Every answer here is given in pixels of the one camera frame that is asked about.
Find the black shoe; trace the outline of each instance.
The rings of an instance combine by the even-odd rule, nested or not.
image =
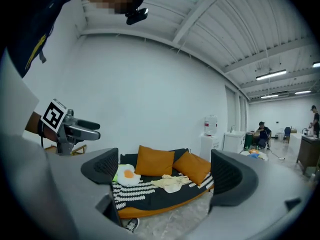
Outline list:
[[[132,218],[129,223],[125,226],[126,230],[129,230],[132,234],[135,230],[139,227],[140,219],[139,218]]]

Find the yellow logo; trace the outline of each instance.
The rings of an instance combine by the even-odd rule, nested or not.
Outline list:
[[[28,68],[30,68],[31,62],[33,61],[35,54],[37,53],[38,49],[40,48],[40,46],[44,43],[44,41],[46,40],[47,35],[44,34],[43,37],[40,38],[39,42],[36,44],[36,46],[34,47],[31,56],[25,66],[25,70],[27,70]]]

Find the person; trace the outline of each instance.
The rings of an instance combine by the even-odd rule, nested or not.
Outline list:
[[[265,126],[265,122],[259,122],[259,128],[256,130],[256,132],[259,133],[258,146],[265,148],[267,144],[267,149],[269,150],[271,147],[270,139],[272,132],[268,127]]]
[[[5,12],[8,13],[5,45],[22,78],[27,74],[33,60],[38,55],[42,63],[46,61],[42,49],[54,28],[63,5],[69,1],[71,0],[14,0],[11,11]],[[89,1],[102,8],[114,9],[116,14],[126,14],[136,10],[144,0]],[[41,115],[33,112],[25,129],[51,141],[57,141],[53,130],[44,126],[42,131],[43,123],[40,118]]]
[[[317,138],[319,138],[320,119],[319,119],[319,113],[315,105],[311,107],[311,111],[314,113],[314,119],[313,119],[313,122],[310,123],[309,129],[313,127],[313,134],[316,135]]]

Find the counter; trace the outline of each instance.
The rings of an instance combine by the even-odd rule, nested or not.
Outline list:
[[[296,160],[303,166],[302,173],[305,174],[307,167],[316,167],[320,157],[320,139],[301,135],[299,155]]]
[[[289,141],[289,152],[295,157],[299,155],[299,149],[301,145],[302,134],[301,133],[291,133]]]

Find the fluorescent light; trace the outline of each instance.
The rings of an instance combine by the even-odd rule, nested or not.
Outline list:
[[[312,67],[313,67],[313,68],[318,68],[318,67],[320,67],[320,62],[314,62],[314,63],[312,64]]]
[[[311,93],[310,90],[304,90],[304,91],[297,91],[295,94],[297,95],[297,94],[309,94],[309,93]]]
[[[269,73],[269,74],[264,74],[264,75],[258,76],[258,77],[256,77],[256,80],[259,81],[259,80],[263,80],[263,79],[267,79],[267,78],[273,78],[273,77],[284,75],[286,73],[287,73],[286,70],[281,70],[281,71],[278,71],[278,72],[274,72],[274,73]]]
[[[269,98],[274,98],[274,97],[278,97],[278,94],[275,95],[268,95],[268,96],[262,96],[261,99],[269,99]]]

